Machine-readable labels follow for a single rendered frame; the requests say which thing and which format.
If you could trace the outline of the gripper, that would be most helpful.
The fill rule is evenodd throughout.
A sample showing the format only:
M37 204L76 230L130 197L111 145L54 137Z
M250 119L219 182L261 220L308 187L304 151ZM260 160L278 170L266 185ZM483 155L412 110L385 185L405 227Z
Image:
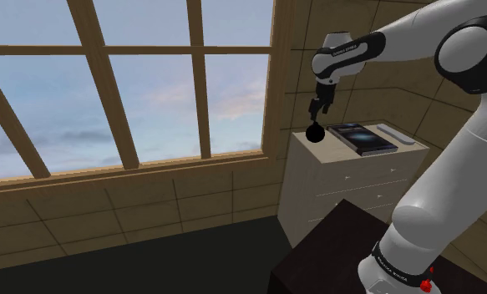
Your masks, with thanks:
M311 99L308 112L310 113L310 120L317 121L317 113L322 109L322 113L326 114L333 103L336 91L336 84L321 84L317 83L317 96Z

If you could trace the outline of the black round vase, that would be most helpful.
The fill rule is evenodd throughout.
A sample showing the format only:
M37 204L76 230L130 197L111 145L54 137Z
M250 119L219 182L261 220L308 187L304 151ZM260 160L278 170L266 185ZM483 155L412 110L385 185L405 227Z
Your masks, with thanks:
M324 139L325 129L317 121L313 121L312 124L307 127L305 135L307 140L311 143L318 143Z

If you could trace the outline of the dark blue book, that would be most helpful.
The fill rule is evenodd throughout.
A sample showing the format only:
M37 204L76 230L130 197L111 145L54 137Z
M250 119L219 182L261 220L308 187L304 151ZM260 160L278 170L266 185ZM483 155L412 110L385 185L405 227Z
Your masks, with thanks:
M327 131L360 156L393 153L398 146L365 128L361 124L334 124Z

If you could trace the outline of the beige chest of drawers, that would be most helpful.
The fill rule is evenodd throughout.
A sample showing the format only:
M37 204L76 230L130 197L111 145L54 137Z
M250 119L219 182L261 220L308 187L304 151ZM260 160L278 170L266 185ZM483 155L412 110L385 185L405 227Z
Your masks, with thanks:
M366 127L398 149L361 156L333 134L311 143L303 132L290 136L278 220L296 246L343 199L385 222L411 185L429 147L404 144L376 125Z

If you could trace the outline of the white remote control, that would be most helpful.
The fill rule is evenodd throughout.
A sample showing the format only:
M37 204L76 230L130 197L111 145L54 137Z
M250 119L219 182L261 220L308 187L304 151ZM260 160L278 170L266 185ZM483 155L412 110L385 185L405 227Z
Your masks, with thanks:
M403 133L400 133L396 129L393 129L393 128L387 126L386 124L378 124L377 129L381 130L385 134L390 135L391 137L393 137L394 139L396 139L397 141L399 141L402 144L412 145L415 143L414 139L408 137L407 135L405 135Z

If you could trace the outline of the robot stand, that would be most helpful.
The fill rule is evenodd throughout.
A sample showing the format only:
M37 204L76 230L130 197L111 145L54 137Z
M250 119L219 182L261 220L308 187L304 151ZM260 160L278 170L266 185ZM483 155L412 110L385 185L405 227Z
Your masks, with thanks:
M283 201L278 220L293 248L266 294L487 294L485 281L440 255L437 230L418 241L347 200L313 225L306 206Z

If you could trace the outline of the wooden framed window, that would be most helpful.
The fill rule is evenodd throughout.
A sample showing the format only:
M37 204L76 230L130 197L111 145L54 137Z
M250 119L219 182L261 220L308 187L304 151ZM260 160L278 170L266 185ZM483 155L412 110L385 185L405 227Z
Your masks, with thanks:
M77 190L271 165L296 0L272 0L266 46L207 46L201 0L184 0L185 46L104 39L94 0L0 0L0 195ZM258 57L230 76L230 105L258 98L261 144L211 150L205 59Z

